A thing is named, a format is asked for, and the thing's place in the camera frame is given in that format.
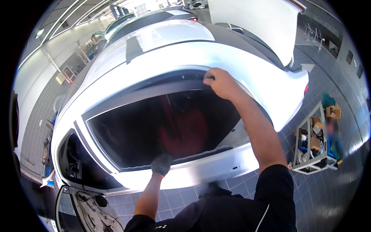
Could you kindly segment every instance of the cardboard box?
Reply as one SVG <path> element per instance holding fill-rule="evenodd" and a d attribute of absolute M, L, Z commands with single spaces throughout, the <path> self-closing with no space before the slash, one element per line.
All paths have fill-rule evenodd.
<path fill-rule="evenodd" d="M 319 117 L 315 117 L 315 118 L 313 118 L 313 126 L 315 126 L 315 125 L 318 125 L 318 127 L 320 128 L 320 129 L 322 129 L 322 123 L 321 123 L 321 119 L 319 118 Z"/>
<path fill-rule="evenodd" d="M 321 141 L 318 138 L 311 137 L 311 149 L 316 149 L 317 151 L 321 148 Z"/>
<path fill-rule="evenodd" d="M 340 119 L 341 118 L 341 109 L 338 104 L 332 105 L 329 107 L 326 107 L 326 117 L 334 117 L 335 119 Z"/>

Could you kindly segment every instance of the white car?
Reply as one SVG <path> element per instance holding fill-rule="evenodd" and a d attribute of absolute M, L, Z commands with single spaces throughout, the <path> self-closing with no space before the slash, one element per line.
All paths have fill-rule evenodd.
<path fill-rule="evenodd" d="M 168 20 L 108 44 L 83 70 L 85 78 L 81 72 L 83 82 L 56 119 L 51 157 L 57 187 L 137 192 L 162 152 L 173 161 L 161 189 L 257 169 L 237 110 L 202 79 L 211 67 L 227 70 L 280 131 L 302 105 L 308 73 L 283 64 L 268 47 L 271 37 L 260 39 L 265 44 L 214 24 Z"/>
<path fill-rule="evenodd" d="M 206 6 L 209 5 L 207 0 L 191 0 L 187 1 L 189 4 L 189 9 L 194 10 L 194 9 L 204 9 Z"/>

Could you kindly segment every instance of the white car door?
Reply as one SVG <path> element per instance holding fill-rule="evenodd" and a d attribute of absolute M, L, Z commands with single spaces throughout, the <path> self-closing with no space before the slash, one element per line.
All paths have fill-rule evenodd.
<path fill-rule="evenodd" d="M 103 196 L 75 187 L 60 188 L 55 212 L 59 232 L 122 232 L 125 229 Z"/>

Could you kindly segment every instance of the shelf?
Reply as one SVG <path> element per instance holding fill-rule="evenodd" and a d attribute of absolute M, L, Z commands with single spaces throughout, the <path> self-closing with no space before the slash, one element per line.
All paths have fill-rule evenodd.
<path fill-rule="evenodd" d="M 316 111 L 319 110 L 321 112 L 321 122 L 324 123 L 325 121 L 325 113 L 323 111 L 323 107 L 322 107 L 322 101 L 320 101 L 316 107 L 305 117 L 305 119 L 299 124 L 299 126 L 297 126 L 296 128 L 296 143 L 295 143 L 295 154 L 294 154 L 294 163 L 292 165 L 292 170 L 293 171 L 296 171 L 296 172 L 299 172 L 299 173 L 303 173 L 305 175 L 310 175 L 310 174 L 313 174 L 313 173 L 316 173 L 316 172 L 319 172 L 319 171 L 323 171 L 325 169 L 328 169 L 328 168 L 331 168 L 331 169 L 334 169 L 334 170 L 337 170 L 337 167 L 335 167 L 334 165 L 336 164 L 336 159 L 334 159 L 333 157 L 331 156 L 328 156 L 327 155 L 327 140 L 326 140 L 326 129 L 325 128 L 322 128 L 322 131 L 323 131 L 323 144 L 324 144 L 324 152 L 321 154 L 321 155 L 318 155 L 314 158 L 311 159 L 311 137 L 312 135 L 314 135 L 313 133 L 313 120 L 312 120 L 312 116 L 316 113 Z M 308 152 L 306 154 L 306 162 L 304 163 L 300 163 L 300 164 L 296 164 L 296 160 L 297 160 L 297 157 L 298 157 L 298 144 L 299 144 L 299 129 L 305 125 L 305 123 L 307 124 L 307 131 L 308 131 L 308 135 L 307 135 L 307 138 L 308 138 Z M 316 166 L 315 164 L 321 162 L 323 159 L 327 158 L 327 165 L 323 168 L 320 168 L 318 166 Z M 307 171 L 307 170 L 303 170 L 305 168 L 311 168 L 312 170 L 310 171 Z"/>

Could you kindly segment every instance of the gray glove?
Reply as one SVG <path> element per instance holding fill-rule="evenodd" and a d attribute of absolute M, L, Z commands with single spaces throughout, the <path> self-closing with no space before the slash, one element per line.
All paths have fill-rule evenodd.
<path fill-rule="evenodd" d="M 165 176 L 170 170 L 171 160 L 172 158 L 168 154 L 157 156 L 151 163 L 152 173 Z"/>

